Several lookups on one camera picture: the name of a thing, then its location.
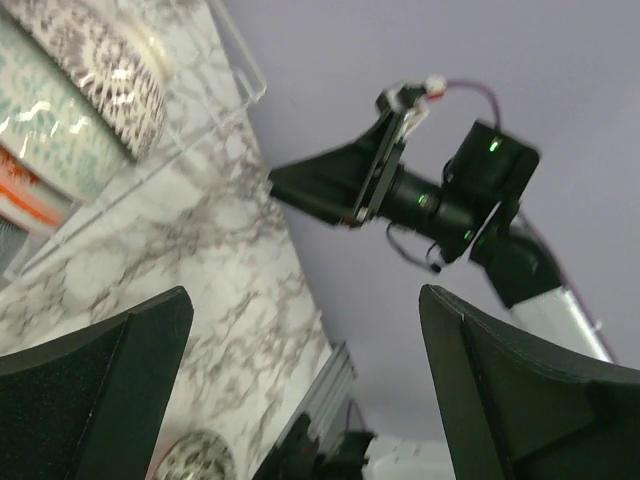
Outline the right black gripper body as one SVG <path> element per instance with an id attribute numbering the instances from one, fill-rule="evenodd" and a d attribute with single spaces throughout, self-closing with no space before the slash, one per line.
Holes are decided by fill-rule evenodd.
<path id="1" fill-rule="evenodd" d="M 377 215 L 405 148 L 408 120 L 408 112 L 389 112 L 380 119 L 381 138 L 352 208 L 355 225 L 363 225 Z"/>

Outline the green line pattern bowl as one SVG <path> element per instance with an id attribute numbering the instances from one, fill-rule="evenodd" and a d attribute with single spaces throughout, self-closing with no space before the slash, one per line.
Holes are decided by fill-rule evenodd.
<path id="1" fill-rule="evenodd" d="M 110 126 L 36 42 L 1 15 L 1 143 L 67 197 L 93 202 L 129 159 Z"/>

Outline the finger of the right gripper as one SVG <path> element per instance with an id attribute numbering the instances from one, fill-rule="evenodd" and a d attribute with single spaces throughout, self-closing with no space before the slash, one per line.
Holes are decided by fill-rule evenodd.
<path id="1" fill-rule="evenodd" d="M 389 123 L 385 114 L 350 143 L 271 170 L 270 196 L 329 225 L 353 225 L 359 194 Z"/>

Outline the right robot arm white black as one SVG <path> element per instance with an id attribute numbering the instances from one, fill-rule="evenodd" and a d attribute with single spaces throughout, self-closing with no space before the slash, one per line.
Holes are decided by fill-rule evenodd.
<path id="1" fill-rule="evenodd" d="M 353 142 L 272 170 L 272 197 L 329 225 L 381 218 L 416 233 L 430 247 L 408 262 L 431 272 L 467 256 L 520 328 L 611 361 L 549 248 L 520 217 L 538 152 L 476 122 L 433 182 L 402 165 L 409 119 L 409 110 L 387 110 Z"/>

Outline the orange floral bowl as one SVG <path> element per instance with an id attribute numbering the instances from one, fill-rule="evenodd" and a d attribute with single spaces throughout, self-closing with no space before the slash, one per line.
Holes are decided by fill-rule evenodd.
<path id="1" fill-rule="evenodd" d="M 30 233 L 49 235 L 67 219 L 73 201 L 49 187 L 1 148 L 1 215 Z"/>

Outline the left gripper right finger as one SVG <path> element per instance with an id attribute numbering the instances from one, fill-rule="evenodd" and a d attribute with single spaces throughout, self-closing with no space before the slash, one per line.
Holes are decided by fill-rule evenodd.
<path id="1" fill-rule="evenodd" d="M 637 480 L 639 373 L 422 287 L 425 348 L 458 479 Z"/>

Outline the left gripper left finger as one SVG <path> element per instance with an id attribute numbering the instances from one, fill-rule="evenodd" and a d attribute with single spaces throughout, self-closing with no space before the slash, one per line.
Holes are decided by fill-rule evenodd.
<path id="1" fill-rule="evenodd" d="M 2 478 L 144 478 L 193 315 L 174 287 L 2 356 Z"/>

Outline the brown line pattern bowl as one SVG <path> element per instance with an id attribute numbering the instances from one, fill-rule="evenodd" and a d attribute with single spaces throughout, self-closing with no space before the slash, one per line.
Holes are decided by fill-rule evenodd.
<path id="1" fill-rule="evenodd" d="M 86 1 L 5 1 L 4 8 L 64 70 L 131 156 L 145 159 L 166 119 L 173 60 L 129 10 Z"/>

